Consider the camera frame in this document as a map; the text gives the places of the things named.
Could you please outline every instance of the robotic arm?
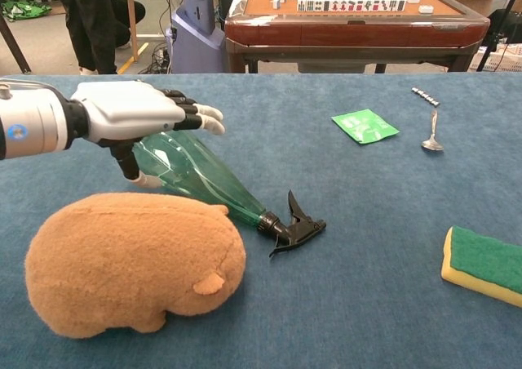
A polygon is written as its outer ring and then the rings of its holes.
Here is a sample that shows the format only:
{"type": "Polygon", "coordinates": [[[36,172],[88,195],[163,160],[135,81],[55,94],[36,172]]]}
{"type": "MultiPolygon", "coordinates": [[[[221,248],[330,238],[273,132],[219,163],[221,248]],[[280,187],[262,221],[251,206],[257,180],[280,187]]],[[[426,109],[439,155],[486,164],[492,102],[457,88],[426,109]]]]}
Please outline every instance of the robotic arm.
{"type": "Polygon", "coordinates": [[[44,83],[0,79],[0,160],[63,151],[83,138],[109,148],[123,175],[141,187],[161,182],[139,170],[135,142],[170,130],[222,135],[222,121],[215,108],[140,81],[84,82],[66,99],[44,83]]]}

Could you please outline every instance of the floor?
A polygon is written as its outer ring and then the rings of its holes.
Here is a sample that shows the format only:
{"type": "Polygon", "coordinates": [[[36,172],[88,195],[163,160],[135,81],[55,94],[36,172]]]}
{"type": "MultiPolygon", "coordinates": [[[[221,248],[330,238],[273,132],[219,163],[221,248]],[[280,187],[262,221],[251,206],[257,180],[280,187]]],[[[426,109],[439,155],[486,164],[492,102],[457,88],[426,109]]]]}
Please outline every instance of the floor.
{"type": "MultiPolygon", "coordinates": [[[[139,34],[159,34],[169,24],[169,12],[166,0],[141,0],[147,8],[147,15],[138,24],[139,34]]],[[[34,20],[19,20],[9,23],[10,29],[20,45],[20,49],[29,62],[32,74],[48,75],[78,74],[77,61],[65,28],[65,15],[45,16],[34,20]]],[[[131,63],[125,73],[138,73],[146,69],[152,61],[154,47],[164,43],[159,40],[139,40],[139,47],[148,44],[139,56],[137,63],[131,63]]],[[[117,50],[117,66],[120,69],[132,57],[132,50],[117,50]]],[[[374,65],[368,65],[365,72],[374,71],[374,65]]],[[[437,73],[445,69],[430,64],[391,64],[388,73],[437,73]]],[[[296,64],[259,63],[260,73],[296,73],[296,64]]],[[[7,45],[0,38],[0,76],[20,73],[7,45]]]]}

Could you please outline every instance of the green bag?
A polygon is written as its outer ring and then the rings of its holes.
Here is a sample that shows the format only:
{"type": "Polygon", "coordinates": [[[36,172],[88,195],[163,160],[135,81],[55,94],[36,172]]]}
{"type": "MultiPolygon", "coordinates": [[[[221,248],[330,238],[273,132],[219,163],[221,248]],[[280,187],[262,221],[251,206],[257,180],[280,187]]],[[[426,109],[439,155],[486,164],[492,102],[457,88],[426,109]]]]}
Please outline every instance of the green bag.
{"type": "Polygon", "coordinates": [[[360,144],[378,142],[399,133],[369,109],[333,116],[332,120],[360,144]]]}
{"type": "Polygon", "coordinates": [[[5,2],[2,3],[2,14],[10,21],[28,20],[44,16],[51,11],[51,6],[38,2],[5,2]]]}

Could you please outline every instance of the plush ear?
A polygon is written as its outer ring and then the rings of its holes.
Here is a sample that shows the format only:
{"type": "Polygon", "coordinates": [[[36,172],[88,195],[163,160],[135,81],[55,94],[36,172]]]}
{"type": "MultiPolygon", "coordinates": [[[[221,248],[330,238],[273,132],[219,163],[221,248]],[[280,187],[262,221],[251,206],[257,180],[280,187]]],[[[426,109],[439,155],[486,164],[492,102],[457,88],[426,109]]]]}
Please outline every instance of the plush ear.
{"type": "Polygon", "coordinates": [[[228,215],[228,207],[226,207],[224,204],[215,204],[212,207],[214,207],[217,210],[221,211],[225,216],[228,215]]]}
{"type": "Polygon", "coordinates": [[[194,289],[197,294],[201,294],[202,296],[209,296],[220,291],[224,283],[225,280],[217,273],[211,273],[208,277],[196,283],[192,289],[194,289]]]}

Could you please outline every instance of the sponge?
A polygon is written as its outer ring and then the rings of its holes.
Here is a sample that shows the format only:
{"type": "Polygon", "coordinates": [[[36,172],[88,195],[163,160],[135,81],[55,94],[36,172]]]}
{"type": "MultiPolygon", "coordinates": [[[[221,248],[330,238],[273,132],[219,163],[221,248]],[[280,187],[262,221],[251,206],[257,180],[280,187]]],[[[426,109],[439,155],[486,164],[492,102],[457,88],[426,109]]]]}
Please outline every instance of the sponge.
{"type": "Polygon", "coordinates": [[[522,247],[453,226],[441,276],[448,282],[522,307],[522,247]]]}

